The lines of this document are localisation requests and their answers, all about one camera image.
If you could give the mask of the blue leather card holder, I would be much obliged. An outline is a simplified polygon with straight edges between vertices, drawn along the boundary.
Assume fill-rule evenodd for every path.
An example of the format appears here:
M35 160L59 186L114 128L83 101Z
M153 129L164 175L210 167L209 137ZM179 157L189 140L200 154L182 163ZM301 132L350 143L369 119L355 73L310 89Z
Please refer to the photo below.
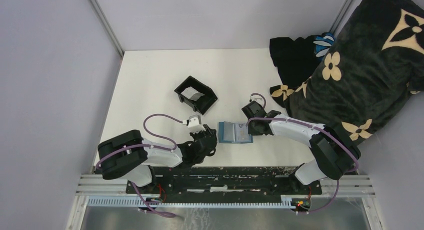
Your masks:
M218 142L223 144L250 144L253 136L248 133L245 123L219 122Z

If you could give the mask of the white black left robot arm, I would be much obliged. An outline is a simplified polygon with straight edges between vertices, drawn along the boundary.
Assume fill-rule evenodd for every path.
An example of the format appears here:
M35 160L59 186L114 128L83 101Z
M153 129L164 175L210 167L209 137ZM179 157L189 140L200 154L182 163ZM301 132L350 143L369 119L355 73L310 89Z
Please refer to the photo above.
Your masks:
M95 167L103 179L125 179L149 194L156 190L153 166L191 168L216 152L217 131L203 124L202 131L191 133L191 141L171 147L149 141L139 130L130 130L101 142Z

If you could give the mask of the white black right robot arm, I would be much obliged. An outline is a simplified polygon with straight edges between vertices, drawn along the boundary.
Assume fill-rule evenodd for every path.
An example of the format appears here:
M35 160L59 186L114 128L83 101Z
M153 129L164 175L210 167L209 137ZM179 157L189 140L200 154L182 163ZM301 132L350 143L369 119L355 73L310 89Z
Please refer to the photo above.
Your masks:
M310 123L275 110L266 112L256 101L241 110L247 117L250 135L286 137L310 149L314 159L301 164L291 174L293 177L288 186L295 194L302 194L314 181L324 178L339 180L359 167L360 150L341 125Z

